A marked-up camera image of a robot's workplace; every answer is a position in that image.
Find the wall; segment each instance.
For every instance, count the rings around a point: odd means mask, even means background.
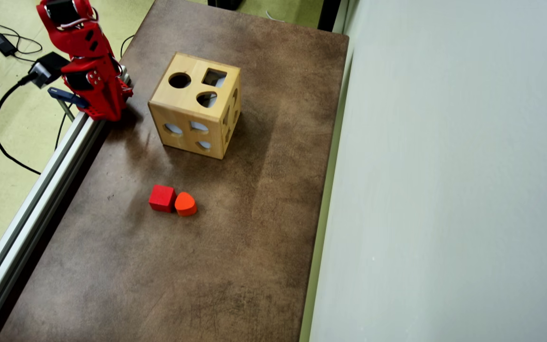
[[[359,6],[311,341],[547,340],[547,1]]]

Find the wooden cube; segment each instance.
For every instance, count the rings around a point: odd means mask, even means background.
[[[149,100],[161,143],[223,159],[241,111],[239,71],[174,54]]]

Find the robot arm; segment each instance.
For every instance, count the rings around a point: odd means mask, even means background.
[[[98,12],[89,0],[41,0],[37,6],[50,40],[69,54],[61,70],[65,84],[89,102],[80,108],[95,120],[118,121],[130,89],[119,79],[121,66],[98,25]]]

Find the power adapter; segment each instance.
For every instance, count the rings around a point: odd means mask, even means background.
[[[18,49],[16,48],[16,46],[13,46],[13,44],[9,42],[6,36],[0,33],[0,52],[2,52],[4,56],[8,57],[9,55],[17,51]]]

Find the black wire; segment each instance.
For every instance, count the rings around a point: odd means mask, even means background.
[[[28,59],[26,59],[26,58],[18,57],[18,56],[16,56],[15,54],[11,54],[11,55],[12,55],[14,58],[19,59],[19,60],[21,60],[21,61],[30,61],[31,63],[35,63],[35,62],[36,62],[36,61],[34,61],[34,60],[28,60]]]
[[[8,28],[7,26],[3,26],[3,25],[0,25],[0,28],[4,28],[4,29],[6,29],[6,30],[10,30],[10,31],[16,33],[15,35],[12,35],[12,34],[9,34],[9,33],[2,33],[2,34],[5,35],[5,36],[11,36],[11,37],[17,37],[17,38],[18,38],[18,41],[16,42],[16,50],[18,50],[18,53],[20,53],[20,54],[24,54],[24,55],[36,54],[37,52],[40,52],[41,50],[44,49],[44,47],[41,46],[41,44],[39,44],[39,42],[34,41],[33,39],[30,39],[30,38],[21,36],[21,35],[20,35],[18,32],[16,32],[16,30],[13,29],[13,28]],[[30,51],[30,52],[24,52],[24,51],[19,50],[19,49],[18,49],[18,45],[20,45],[20,39],[32,41],[33,43],[39,45],[39,50]]]
[[[36,41],[36,40],[33,40],[33,39],[30,39],[30,38],[27,38],[27,37],[23,37],[23,36],[19,36],[19,35],[12,35],[12,34],[9,34],[9,33],[2,33],[2,35],[4,36],[10,36],[10,37],[17,37],[18,38],[18,41],[16,42],[16,50],[18,50],[18,53],[19,54],[24,54],[24,55],[30,55],[30,54],[36,54],[37,52],[41,52],[44,47],[41,46],[41,44]],[[29,51],[29,52],[24,52],[24,51],[21,51],[19,48],[18,48],[18,45],[20,44],[20,39],[24,39],[24,40],[28,40],[28,41],[31,41],[37,45],[39,45],[39,48],[35,51]]]
[[[120,48],[120,58],[122,58],[122,55],[123,55],[123,46],[124,46],[124,44],[126,44],[126,41],[128,41],[128,40],[131,39],[132,37],[134,37],[134,35],[131,35],[130,37],[126,38],[125,41],[123,41],[122,47]]]
[[[1,107],[3,106],[4,102],[6,101],[6,99],[8,98],[9,95],[11,95],[11,93],[13,93],[16,89],[18,89],[18,87],[22,86],[22,85],[25,85],[28,81],[30,81],[32,78],[35,78],[35,76],[37,76],[36,74],[31,74],[29,76],[24,76],[24,78],[22,78],[22,80],[20,80],[17,84],[15,84],[13,87],[11,87],[11,89],[9,89],[9,91],[7,91],[7,93],[1,98],[0,100],[0,110],[1,110]],[[34,173],[37,173],[38,175],[41,175],[41,173],[39,173],[38,171],[35,171],[34,169],[31,169],[30,167],[26,166],[25,164],[22,164],[21,162],[19,162],[18,160],[16,160],[16,158],[14,158],[13,156],[10,156],[6,149],[4,149],[3,145],[1,145],[1,142],[0,142],[0,150],[2,151],[2,153],[7,157],[9,158],[10,160],[12,160],[13,162],[17,163],[18,165],[21,165],[22,167],[24,167],[25,169],[31,171],[31,172],[34,172]]]
[[[63,120],[60,122],[60,127],[58,128],[58,135],[56,136],[56,145],[54,146],[54,150],[58,149],[58,139],[60,139],[60,132],[63,131],[63,125],[65,124],[65,117],[67,117],[67,113],[63,114]]]

